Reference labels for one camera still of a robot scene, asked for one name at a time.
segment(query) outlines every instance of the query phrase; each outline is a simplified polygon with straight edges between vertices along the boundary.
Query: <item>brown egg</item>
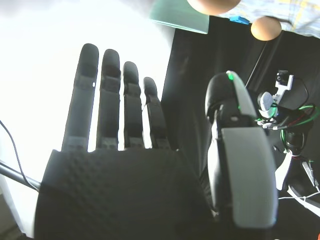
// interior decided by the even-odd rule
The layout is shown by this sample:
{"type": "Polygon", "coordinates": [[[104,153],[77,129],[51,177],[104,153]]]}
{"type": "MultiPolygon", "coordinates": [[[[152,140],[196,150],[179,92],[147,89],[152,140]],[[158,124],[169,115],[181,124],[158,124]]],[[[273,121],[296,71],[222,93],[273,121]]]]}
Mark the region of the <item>brown egg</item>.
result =
{"type": "Polygon", "coordinates": [[[252,35],[261,41],[270,41],[281,33],[281,24],[278,19],[263,16],[252,23],[252,35]]]}
{"type": "Polygon", "coordinates": [[[218,15],[228,12],[241,0],[187,0],[198,12],[206,15],[218,15]]]}

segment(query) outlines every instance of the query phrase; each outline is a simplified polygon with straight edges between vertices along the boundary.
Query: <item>black finger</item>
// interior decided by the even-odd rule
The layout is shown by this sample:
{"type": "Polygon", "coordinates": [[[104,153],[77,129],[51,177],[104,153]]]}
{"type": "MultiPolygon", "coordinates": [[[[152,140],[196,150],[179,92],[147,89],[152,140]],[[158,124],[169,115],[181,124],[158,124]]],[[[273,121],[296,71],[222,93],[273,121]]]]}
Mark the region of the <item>black finger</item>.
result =
{"type": "Polygon", "coordinates": [[[101,69],[97,149],[118,149],[120,84],[119,54],[108,49],[104,52],[101,69]]]}
{"type": "Polygon", "coordinates": [[[150,138],[152,148],[170,149],[164,113],[158,98],[157,86],[150,77],[145,77],[144,94],[150,124],[150,138]]]}
{"type": "Polygon", "coordinates": [[[137,66],[127,61],[123,67],[124,147],[144,148],[141,89],[137,66]]]}
{"type": "Polygon", "coordinates": [[[98,62],[98,48],[89,43],[85,44],[74,78],[62,151],[88,150],[98,62]]]}

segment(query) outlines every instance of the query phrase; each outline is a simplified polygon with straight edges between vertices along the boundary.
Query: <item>white cable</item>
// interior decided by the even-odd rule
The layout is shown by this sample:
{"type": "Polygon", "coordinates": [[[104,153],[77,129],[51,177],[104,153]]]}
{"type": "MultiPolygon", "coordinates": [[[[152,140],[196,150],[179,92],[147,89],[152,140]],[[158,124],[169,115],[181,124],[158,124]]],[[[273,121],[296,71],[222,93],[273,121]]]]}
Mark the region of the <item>white cable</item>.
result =
{"type": "Polygon", "coordinates": [[[318,194],[320,194],[320,191],[315,192],[315,193],[313,193],[313,194],[311,194],[311,195],[309,195],[309,196],[297,196],[297,197],[285,196],[285,197],[280,197],[280,198],[278,198],[278,199],[279,199],[279,200],[281,200],[281,199],[303,199],[304,201],[306,201],[306,199],[311,198],[311,197],[313,197],[313,196],[315,196],[315,195],[318,195],[318,194]]]}

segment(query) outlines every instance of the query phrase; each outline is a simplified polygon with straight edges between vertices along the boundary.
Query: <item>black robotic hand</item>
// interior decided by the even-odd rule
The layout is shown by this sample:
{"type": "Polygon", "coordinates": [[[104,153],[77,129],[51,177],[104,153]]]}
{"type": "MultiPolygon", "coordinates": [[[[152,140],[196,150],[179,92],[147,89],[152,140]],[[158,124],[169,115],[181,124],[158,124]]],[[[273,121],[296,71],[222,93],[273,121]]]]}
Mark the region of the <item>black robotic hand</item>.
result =
{"type": "Polygon", "coordinates": [[[36,240],[212,239],[199,181],[171,150],[154,81],[144,79],[152,149],[145,149],[138,70],[108,49],[102,60],[96,149],[88,152],[98,72],[96,46],[83,46],[62,151],[52,151],[36,208],[36,240]],[[124,84],[124,151],[118,151],[124,84]]]}

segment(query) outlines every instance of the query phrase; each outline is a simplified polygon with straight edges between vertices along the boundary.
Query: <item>green led light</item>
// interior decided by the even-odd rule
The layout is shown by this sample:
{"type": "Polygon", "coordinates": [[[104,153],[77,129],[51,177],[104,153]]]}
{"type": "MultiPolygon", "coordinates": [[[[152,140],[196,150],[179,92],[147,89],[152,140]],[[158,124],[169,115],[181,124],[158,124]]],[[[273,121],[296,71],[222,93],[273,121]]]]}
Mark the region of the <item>green led light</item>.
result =
{"type": "Polygon", "coordinates": [[[233,76],[231,73],[228,74],[228,78],[229,78],[231,81],[234,80],[234,76],[233,76]]]}

